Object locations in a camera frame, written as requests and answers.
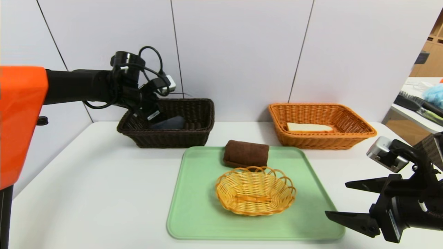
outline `round wicker basket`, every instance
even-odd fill
[[[281,170],[256,166],[226,172],[217,179],[215,189],[225,209],[250,216],[283,212],[297,192]]]

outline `dark blue object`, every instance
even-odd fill
[[[182,116],[175,116],[165,121],[153,124],[153,130],[181,130],[185,126],[185,119]]]

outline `light green plastic tray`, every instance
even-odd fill
[[[185,151],[167,220],[176,239],[192,240],[333,240],[345,229],[330,221],[336,211],[304,153],[271,147],[268,167],[282,170],[297,189],[295,202],[281,214],[243,216],[225,210],[215,195],[215,181],[231,168],[222,161],[223,147]]]

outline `table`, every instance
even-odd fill
[[[406,84],[403,85],[401,90],[407,92],[410,95],[423,98],[422,97],[423,92],[414,89],[414,87],[412,85],[407,85],[408,82],[424,81],[424,82],[429,82],[431,84],[438,84],[441,79],[442,79],[442,77],[409,77],[408,80],[406,81]],[[443,126],[436,124],[436,123],[420,116],[416,112],[413,112],[409,109],[401,107],[397,104],[392,104],[391,110],[395,111],[396,113],[400,114],[401,116],[413,121],[415,124],[417,124],[418,126],[422,127],[423,129],[425,129],[431,133],[437,133],[437,132],[443,131]],[[386,115],[386,118],[382,123],[385,124],[388,121],[388,119],[389,119],[389,114]]]
[[[371,125],[378,135],[399,139],[384,125]],[[421,229],[405,230],[400,245],[350,229],[342,239],[322,242],[175,240],[166,220],[185,149],[140,149],[116,127],[91,124],[14,199],[11,249],[417,249],[441,242],[441,232]],[[216,122],[206,145],[229,139],[280,145],[268,122]],[[390,173],[365,155],[375,140],[346,151],[304,151],[339,211],[367,213],[376,202],[375,193],[345,187]]]

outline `blue cloth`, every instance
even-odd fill
[[[423,93],[424,100],[443,109],[443,83],[433,86]]]

